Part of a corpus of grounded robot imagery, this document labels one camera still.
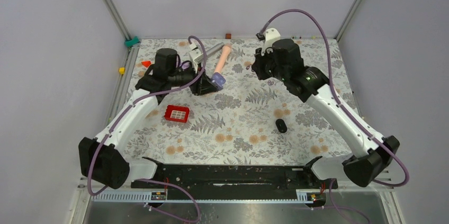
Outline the lilac oval earbud case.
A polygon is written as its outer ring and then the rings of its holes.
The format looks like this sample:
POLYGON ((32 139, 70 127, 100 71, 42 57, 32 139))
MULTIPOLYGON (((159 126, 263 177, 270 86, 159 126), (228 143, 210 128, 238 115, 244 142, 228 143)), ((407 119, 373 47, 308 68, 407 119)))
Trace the lilac oval earbud case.
POLYGON ((226 79, 220 73, 215 72, 211 77, 211 83, 215 86, 216 91, 221 91, 226 83, 226 79))

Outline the black earbud charging case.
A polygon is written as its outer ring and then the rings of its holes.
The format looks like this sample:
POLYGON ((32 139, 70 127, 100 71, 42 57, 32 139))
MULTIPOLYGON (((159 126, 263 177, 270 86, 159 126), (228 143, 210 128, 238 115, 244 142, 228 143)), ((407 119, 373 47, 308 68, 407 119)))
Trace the black earbud charging case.
POLYGON ((280 133, 286 133, 288 130, 287 125, 283 119, 277 119, 275 121, 275 125, 276 125, 278 132, 280 132, 280 133))

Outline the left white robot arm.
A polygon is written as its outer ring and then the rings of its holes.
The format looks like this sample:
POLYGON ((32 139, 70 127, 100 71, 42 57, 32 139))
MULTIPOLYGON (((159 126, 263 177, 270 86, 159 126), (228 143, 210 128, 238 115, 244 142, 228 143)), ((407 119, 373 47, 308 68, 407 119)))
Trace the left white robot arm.
POLYGON ((123 108, 93 139, 85 137, 78 145, 80 168, 87 178, 91 195, 102 192, 102 189, 93 191, 93 182, 102 184, 105 189, 118 189, 127 181, 140 179, 151 187, 162 185, 164 174, 158 169, 158 163, 155 160, 127 160, 125 147, 139 123, 169 93, 185 88, 190 88, 196 95, 218 90, 218 80, 208 77, 204 68, 207 59, 223 48, 224 43, 219 43, 202 52, 191 44, 189 59, 185 62, 181 62, 174 49, 156 51, 154 62, 138 80, 123 108))

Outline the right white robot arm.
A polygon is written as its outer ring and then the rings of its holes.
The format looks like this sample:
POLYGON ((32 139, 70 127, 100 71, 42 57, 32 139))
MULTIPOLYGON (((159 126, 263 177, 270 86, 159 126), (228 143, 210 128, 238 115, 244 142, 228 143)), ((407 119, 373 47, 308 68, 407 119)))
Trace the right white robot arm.
POLYGON ((317 188, 331 178, 347 178, 359 187, 367 187, 391 164, 399 140, 385 137, 345 107, 329 78, 320 69, 304 65, 293 40, 276 40, 267 52, 257 48, 252 70, 260 80, 276 78, 283 83, 291 94, 317 111, 351 150, 348 155, 316 157, 308 162, 309 170, 303 175, 308 187, 317 188))

